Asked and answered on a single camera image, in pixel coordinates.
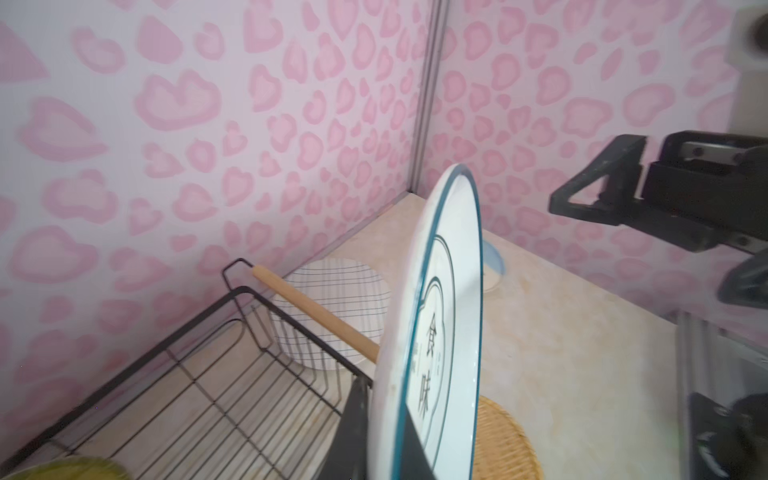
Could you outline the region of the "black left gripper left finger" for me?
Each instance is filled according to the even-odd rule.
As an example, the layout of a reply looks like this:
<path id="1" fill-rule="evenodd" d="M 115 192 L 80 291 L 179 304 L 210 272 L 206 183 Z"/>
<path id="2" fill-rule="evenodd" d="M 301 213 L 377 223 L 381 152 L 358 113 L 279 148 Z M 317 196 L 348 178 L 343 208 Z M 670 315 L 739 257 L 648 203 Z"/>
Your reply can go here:
<path id="1" fill-rule="evenodd" d="M 355 377 L 336 432 L 315 479 L 367 478 L 370 390 L 366 377 Z"/>

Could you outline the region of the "green woven bamboo tray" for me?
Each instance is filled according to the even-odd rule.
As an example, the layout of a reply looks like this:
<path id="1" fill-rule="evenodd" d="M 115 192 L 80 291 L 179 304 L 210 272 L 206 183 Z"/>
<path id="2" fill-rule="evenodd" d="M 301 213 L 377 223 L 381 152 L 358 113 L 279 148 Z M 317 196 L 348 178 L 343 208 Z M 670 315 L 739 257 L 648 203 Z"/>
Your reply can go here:
<path id="1" fill-rule="evenodd" d="M 28 467 L 2 480 L 131 480 L 120 463 L 98 457 L 72 456 Z"/>

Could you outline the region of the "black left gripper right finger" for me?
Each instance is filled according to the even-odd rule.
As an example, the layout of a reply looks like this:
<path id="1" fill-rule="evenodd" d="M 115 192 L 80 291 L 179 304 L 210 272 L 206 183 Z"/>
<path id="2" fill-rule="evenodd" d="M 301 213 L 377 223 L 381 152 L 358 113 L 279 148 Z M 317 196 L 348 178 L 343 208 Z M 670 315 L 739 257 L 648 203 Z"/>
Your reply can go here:
<path id="1" fill-rule="evenodd" d="M 409 413 L 405 414 L 403 432 L 398 445 L 399 458 L 395 462 L 396 479 L 435 480 Z"/>

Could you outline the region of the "cream and blue plate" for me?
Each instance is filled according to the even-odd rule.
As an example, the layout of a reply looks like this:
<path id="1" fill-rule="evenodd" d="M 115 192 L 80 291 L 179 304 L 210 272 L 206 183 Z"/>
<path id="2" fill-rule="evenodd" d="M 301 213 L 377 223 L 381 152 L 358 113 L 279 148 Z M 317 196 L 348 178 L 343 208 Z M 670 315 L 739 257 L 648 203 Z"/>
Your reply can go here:
<path id="1" fill-rule="evenodd" d="M 500 286 L 506 274 L 506 267 L 502 255 L 487 240 L 482 241 L 482 256 L 483 290 L 488 293 Z"/>

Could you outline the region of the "white cloud motif plate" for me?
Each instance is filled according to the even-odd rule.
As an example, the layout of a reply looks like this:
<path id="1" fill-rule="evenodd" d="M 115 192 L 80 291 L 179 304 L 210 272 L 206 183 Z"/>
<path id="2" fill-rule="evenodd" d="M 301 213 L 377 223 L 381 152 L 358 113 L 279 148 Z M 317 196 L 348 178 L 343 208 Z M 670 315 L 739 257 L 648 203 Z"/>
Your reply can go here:
<path id="1" fill-rule="evenodd" d="M 483 323 L 477 187 L 455 164 L 424 204 L 376 360 L 367 476 L 396 479 L 409 413 L 435 479 L 472 476 Z"/>

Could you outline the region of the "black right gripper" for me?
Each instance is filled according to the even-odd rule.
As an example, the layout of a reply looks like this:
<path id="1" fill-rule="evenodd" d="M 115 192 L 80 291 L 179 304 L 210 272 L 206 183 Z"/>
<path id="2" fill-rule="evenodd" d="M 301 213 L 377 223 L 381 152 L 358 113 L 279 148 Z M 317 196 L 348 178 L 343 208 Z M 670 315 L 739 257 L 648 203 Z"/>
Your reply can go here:
<path id="1" fill-rule="evenodd" d="M 717 298 L 741 307 L 767 308 L 767 139 L 681 131 L 667 136 L 648 165 L 640 194 L 647 138 L 613 138 L 578 174 L 552 192 L 551 214 L 618 226 L 689 252 L 726 245 L 758 252 L 731 269 Z M 571 199 L 600 184 L 592 204 Z"/>

